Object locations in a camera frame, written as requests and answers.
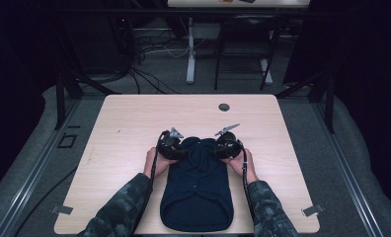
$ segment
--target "hat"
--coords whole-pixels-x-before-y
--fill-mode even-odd
[[[188,156],[170,166],[161,201],[161,219],[175,230],[208,232],[227,229],[233,204],[226,164],[212,155],[217,142],[189,137],[182,142]]]

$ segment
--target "table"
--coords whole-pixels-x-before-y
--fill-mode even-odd
[[[227,104],[230,110],[218,106]],[[113,95],[106,97],[85,148],[54,230],[72,234],[83,230],[97,211],[138,172],[146,151],[160,133],[175,127],[184,137],[214,137],[224,126],[240,123],[232,132],[254,156],[260,179],[267,181],[301,233],[318,231],[315,215],[302,209],[312,205],[278,102],[273,95]],[[179,234],[160,219],[160,201],[168,171],[154,182],[154,190],[136,234]],[[253,223],[241,178],[228,167],[234,205],[231,226],[214,233],[252,233]]]
[[[298,8],[305,9],[310,0],[256,0],[247,3],[240,0],[225,2],[223,0],[168,0],[169,7],[176,8]],[[196,71],[196,52],[194,51],[194,22],[189,18],[189,65],[187,68],[187,83],[193,84]]]

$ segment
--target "chair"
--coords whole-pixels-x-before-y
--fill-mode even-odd
[[[262,72],[263,80],[261,90],[266,83],[267,75],[273,61],[274,49],[279,35],[285,29],[287,20],[280,16],[252,16],[239,15],[222,24],[216,49],[216,72],[214,90],[217,90],[219,71],[243,72],[245,70],[220,70],[220,60],[225,56],[255,57],[261,66],[262,59],[267,61],[264,70],[250,70],[249,72]]]

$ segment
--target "jacket sleeve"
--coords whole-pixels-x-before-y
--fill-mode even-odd
[[[248,186],[248,191],[255,213],[254,235],[256,237],[298,236],[296,229],[267,182],[252,182]]]
[[[97,212],[77,236],[131,236],[149,188],[149,178],[139,173]]]

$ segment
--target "dark background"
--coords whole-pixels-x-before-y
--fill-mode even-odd
[[[348,53],[336,74],[336,95],[355,119],[371,169],[391,198],[391,1],[312,1],[310,10],[349,16],[304,21],[284,82],[299,82],[325,70],[340,43],[347,42]],[[41,93],[55,84],[60,58],[69,58],[66,48],[43,33],[45,26],[26,10],[24,1],[0,1],[0,180],[39,121]],[[109,43],[107,48],[120,60],[116,43]],[[84,68],[81,56],[73,63]]]

